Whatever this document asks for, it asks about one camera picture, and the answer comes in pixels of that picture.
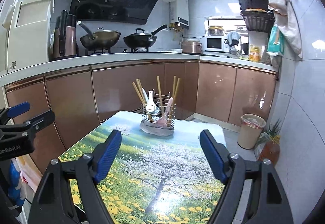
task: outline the black basket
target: black basket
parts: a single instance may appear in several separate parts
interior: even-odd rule
[[[240,13],[246,24],[247,30],[271,32],[274,25],[274,14],[272,12],[246,11]]]
[[[240,9],[263,9],[268,11],[269,0],[238,0]]]

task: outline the trash can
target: trash can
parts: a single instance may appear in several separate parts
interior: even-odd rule
[[[237,140],[238,145],[243,149],[254,148],[266,122],[261,117],[253,114],[244,114],[240,119],[242,126]]]

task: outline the water heater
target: water heater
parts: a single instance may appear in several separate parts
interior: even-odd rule
[[[170,23],[182,27],[189,28],[189,1],[175,0],[170,2]]]

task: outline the table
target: table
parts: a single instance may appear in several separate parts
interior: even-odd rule
[[[120,111],[59,159],[71,161],[92,152],[113,129],[122,144],[107,177],[98,187],[116,223],[206,223],[220,198],[223,184],[213,177],[199,144],[208,129],[226,146],[222,127],[175,120],[174,134],[159,137],[139,129],[141,114]],[[76,180],[71,180],[74,203],[82,209]]]

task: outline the blue gripper pad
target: blue gripper pad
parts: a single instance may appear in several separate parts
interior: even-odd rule
[[[228,150],[223,144],[216,142],[209,130],[203,130],[200,133],[199,140],[215,178],[226,184],[228,176],[225,174],[225,159],[228,160],[226,157],[229,154]],[[219,154],[217,148],[222,152],[223,156]]]
[[[104,143],[100,143],[93,151],[96,164],[94,182],[99,184],[108,174],[122,143],[122,136],[118,130],[113,130]]]
[[[23,102],[19,105],[9,108],[7,112],[7,116],[8,118],[12,119],[29,111],[29,109],[30,109],[30,104],[28,102]]]

